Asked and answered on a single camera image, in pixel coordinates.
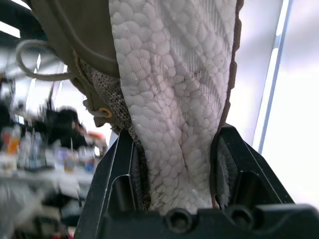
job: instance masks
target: orange bottle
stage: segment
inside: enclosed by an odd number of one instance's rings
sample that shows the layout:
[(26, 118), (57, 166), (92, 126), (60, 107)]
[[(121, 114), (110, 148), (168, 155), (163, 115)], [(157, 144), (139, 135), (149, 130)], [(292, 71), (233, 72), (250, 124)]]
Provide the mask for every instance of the orange bottle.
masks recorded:
[(6, 150), (7, 153), (9, 154), (16, 153), (16, 150), (20, 143), (20, 138), (21, 138), (21, 130), (20, 130), (20, 127), (16, 125), (12, 131), (12, 134), (7, 146), (7, 150)]

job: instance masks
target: bottle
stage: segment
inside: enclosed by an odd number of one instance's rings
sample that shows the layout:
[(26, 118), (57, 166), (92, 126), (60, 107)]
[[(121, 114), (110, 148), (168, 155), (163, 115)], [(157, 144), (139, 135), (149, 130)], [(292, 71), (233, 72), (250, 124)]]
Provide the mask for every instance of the bottle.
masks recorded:
[(25, 132), (24, 138), (21, 140), (20, 147), (19, 147), (19, 156), (18, 156), (18, 166), (19, 167), (25, 167), (27, 166), (28, 159), (30, 156), (31, 151), (31, 133)]
[(64, 161), (64, 171), (65, 172), (73, 172), (74, 167), (75, 167), (75, 154), (73, 153), (73, 141), (71, 139), (71, 152), (70, 154), (65, 158)]
[(9, 144), (7, 147), (7, 153), (14, 154), (18, 148), (21, 138), (21, 129), (18, 125), (16, 125), (12, 131)]
[(31, 147), (31, 154), (29, 157), (29, 167), (37, 167), (39, 151), (41, 146), (41, 134), (39, 132), (35, 133), (34, 141)]

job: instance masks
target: person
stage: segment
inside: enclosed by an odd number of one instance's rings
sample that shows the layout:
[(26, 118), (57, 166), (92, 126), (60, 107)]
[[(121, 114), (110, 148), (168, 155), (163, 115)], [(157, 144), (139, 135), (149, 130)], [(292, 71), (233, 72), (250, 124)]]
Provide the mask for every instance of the person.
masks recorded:
[(75, 150), (81, 146), (87, 146), (83, 129), (80, 126), (77, 112), (72, 108), (63, 108), (53, 121), (48, 144), (51, 145), (59, 139), (62, 147), (71, 148), (72, 139)]

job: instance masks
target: brown shoe edge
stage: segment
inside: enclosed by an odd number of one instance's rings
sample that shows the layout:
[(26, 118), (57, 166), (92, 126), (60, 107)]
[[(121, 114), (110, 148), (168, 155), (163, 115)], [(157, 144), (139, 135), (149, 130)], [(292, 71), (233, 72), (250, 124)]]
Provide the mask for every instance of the brown shoe edge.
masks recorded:
[[(220, 118), (219, 126), (217, 129), (217, 133), (213, 139), (211, 145), (211, 152), (210, 152), (210, 159), (211, 159), (211, 166), (210, 166), (210, 182), (216, 182), (216, 163), (217, 163), (217, 144), (218, 144), (218, 135), (220, 133), (221, 128), (225, 125), (227, 115), (230, 109), (230, 92), (235, 87), (235, 79), (236, 79), (236, 72), (237, 72), (237, 63), (235, 62), (235, 55), (236, 51), (239, 49), (240, 45), (240, 34), (241, 34), (241, 21), (239, 19), (239, 11), (244, 5), (244, 0), (237, 0), (236, 3), (236, 18), (235, 18), (235, 26), (234, 26), (234, 42), (233, 42), (233, 50), (229, 68), (229, 81), (228, 81), (228, 90), (227, 90), (227, 98), (225, 102), (225, 107), (223, 113)], [(213, 208), (218, 208), (218, 204), (215, 200), (216, 196), (216, 185), (210, 185), (210, 193), (212, 195), (212, 203)]]

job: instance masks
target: ceiling light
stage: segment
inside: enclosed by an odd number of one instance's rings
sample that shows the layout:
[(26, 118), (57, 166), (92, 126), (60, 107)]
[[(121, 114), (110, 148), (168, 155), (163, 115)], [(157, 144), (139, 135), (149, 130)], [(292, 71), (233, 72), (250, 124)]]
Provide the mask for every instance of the ceiling light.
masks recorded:
[(25, 2), (23, 2), (21, 0), (11, 0), (11, 1), (15, 2), (16, 4), (19, 4), (20, 6), (23, 6), (27, 9), (31, 10), (31, 8)]
[(10, 34), (11, 36), (15, 36), (17, 38), (20, 38), (20, 30), (10, 26), (2, 21), (0, 21), (0, 31), (3, 31), (7, 34)]

